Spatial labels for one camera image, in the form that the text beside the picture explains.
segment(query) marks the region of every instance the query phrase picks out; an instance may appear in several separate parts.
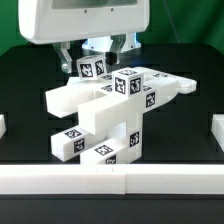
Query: white block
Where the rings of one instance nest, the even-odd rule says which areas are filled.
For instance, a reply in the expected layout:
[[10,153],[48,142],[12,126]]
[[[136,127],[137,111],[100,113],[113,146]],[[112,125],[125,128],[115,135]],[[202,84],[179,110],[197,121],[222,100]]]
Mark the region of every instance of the white block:
[[129,165],[127,194],[223,194],[223,165]]
[[213,115],[212,133],[214,134],[217,142],[224,151],[224,115]]
[[78,105],[94,99],[93,90],[81,82],[46,92],[47,111],[59,118],[78,111]]
[[67,82],[67,86],[76,85],[77,83],[82,82],[82,80],[79,77],[70,77]]
[[142,156],[142,121],[143,115],[136,113],[132,120],[108,130],[108,138],[120,140],[127,146],[127,164]]
[[65,162],[88,149],[88,133],[75,126],[51,136],[52,154]]
[[124,68],[113,72],[113,90],[115,93],[133,97],[143,91],[143,73],[131,68]]
[[100,144],[108,139],[107,132],[101,132],[96,135],[88,134],[87,135],[87,146],[88,149],[94,147],[95,145]]
[[85,174],[86,194],[125,194],[125,173],[113,165],[88,167]]
[[159,79],[159,80],[164,80],[166,78],[174,79],[175,81],[178,82],[178,92],[182,94],[188,94],[194,92],[197,88],[197,82],[192,79],[175,76],[169,73],[160,72],[144,67],[136,67],[135,70],[144,73],[144,82],[147,82],[152,79]]
[[91,164],[125,164],[127,147],[118,140],[109,139],[80,155],[82,165]]
[[6,131],[4,115],[0,115],[0,139]]
[[136,113],[143,113],[142,95],[127,99],[111,94],[79,105],[79,125],[92,133],[107,131],[127,120],[135,119]]
[[107,74],[104,55],[86,56],[77,60],[80,79],[97,80]]
[[0,194],[84,194],[85,173],[74,165],[6,165],[0,169]]
[[151,87],[152,89],[156,89],[156,107],[162,106],[163,104],[171,101],[178,94],[179,90],[178,81],[172,78],[153,79],[145,82],[144,85]]

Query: white rectangular block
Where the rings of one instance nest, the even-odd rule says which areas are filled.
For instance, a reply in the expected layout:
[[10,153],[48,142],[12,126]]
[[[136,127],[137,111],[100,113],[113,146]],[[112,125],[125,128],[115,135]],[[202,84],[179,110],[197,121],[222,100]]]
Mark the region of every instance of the white rectangular block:
[[67,82],[67,86],[76,85],[80,82],[82,82],[82,80],[79,77],[70,77]]
[[212,133],[214,134],[217,142],[224,151],[224,115],[213,115]]
[[47,110],[59,118],[76,113],[79,104],[93,99],[93,89],[83,82],[46,92]]
[[115,94],[101,97],[78,107],[79,125],[96,134],[107,131],[127,120],[135,120],[136,113],[143,113],[143,95],[126,99]]
[[83,167],[74,165],[6,165],[0,194],[84,194],[84,176]]
[[156,89],[155,98],[156,98],[156,107],[162,106],[163,104],[172,100],[178,94],[178,81],[172,78],[165,79],[153,79],[144,83],[145,86]]
[[52,154],[63,162],[88,149],[88,133],[75,126],[51,136]]
[[175,75],[171,75],[168,73],[164,73],[164,72],[160,72],[160,71],[156,71],[156,70],[144,68],[144,67],[136,67],[135,70],[144,73],[144,82],[147,82],[153,79],[165,80],[167,78],[177,81],[178,92],[182,94],[188,94],[188,93],[194,92],[197,88],[197,82],[192,79],[175,76]]
[[129,165],[123,169],[127,194],[224,193],[222,165]]
[[114,166],[88,167],[85,174],[86,194],[125,194],[125,173]]
[[0,139],[6,131],[4,115],[0,115]]
[[142,114],[135,114],[133,119],[123,122],[108,131],[108,137],[120,140],[127,146],[129,164],[142,156]]
[[91,164],[125,164],[127,147],[118,140],[109,139],[80,155],[82,165]]

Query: cube with marker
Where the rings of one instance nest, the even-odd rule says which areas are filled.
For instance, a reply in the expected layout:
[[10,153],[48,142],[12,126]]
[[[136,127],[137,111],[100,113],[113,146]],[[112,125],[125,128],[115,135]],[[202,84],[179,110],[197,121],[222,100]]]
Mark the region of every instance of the cube with marker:
[[143,73],[131,68],[113,72],[113,89],[121,96],[133,97],[143,92]]
[[80,155],[82,165],[90,164],[125,164],[127,160],[127,146],[113,138],[94,146]]
[[82,80],[98,80],[107,75],[104,55],[92,55],[77,60],[79,77]]
[[128,130],[127,143],[127,163],[131,163],[142,156],[142,130]]
[[51,136],[52,154],[63,162],[87,149],[88,133],[75,126]]
[[148,112],[157,107],[158,94],[155,88],[143,86],[143,95],[145,96],[145,112]]

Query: block structure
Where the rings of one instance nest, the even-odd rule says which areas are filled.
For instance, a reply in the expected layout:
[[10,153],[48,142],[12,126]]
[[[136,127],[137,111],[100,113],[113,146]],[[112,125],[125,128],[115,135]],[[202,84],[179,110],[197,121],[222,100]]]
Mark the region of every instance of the block structure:
[[77,60],[77,68],[80,79],[97,80],[107,75],[104,55],[86,56]]
[[[74,132],[75,138],[69,139],[65,135],[71,130],[67,130],[52,136],[52,153],[62,161],[79,154],[81,164],[128,164],[139,159],[143,114],[178,93],[196,89],[194,80],[142,67],[120,69],[104,77],[108,74],[92,82],[71,80],[68,86],[46,93],[49,112],[60,117],[78,112],[79,116],[75,128],[81,135]],[[80,149],[82,139],[84,149]]]
[[0,139],[6,131],[4,115],[0,115]]

